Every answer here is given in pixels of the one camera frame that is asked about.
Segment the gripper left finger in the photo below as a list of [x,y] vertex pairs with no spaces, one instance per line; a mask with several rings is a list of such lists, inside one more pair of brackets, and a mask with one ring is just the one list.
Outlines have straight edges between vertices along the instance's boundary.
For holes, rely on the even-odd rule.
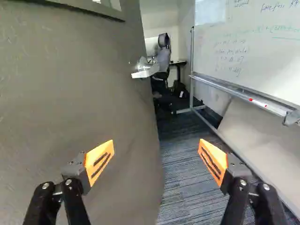
[[63,180],[60,183],[46,181],[35,188],[23,224],[54,225],[64,205],[68,224],[89,225],[82,196],[89,193],[113,156],[112,140],[81,151],[61,170]]

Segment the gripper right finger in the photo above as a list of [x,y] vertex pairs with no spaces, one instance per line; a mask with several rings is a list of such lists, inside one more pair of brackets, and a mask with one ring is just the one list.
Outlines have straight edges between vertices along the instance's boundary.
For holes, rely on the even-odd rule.
[[286,225],[288,223],[277,190],[270,184],[250,182],[250,168],[232,152],[224,152],[210,142],[200,139],[198,154],[229,201],[221,224],[241,225],[249,205],[257,225]]

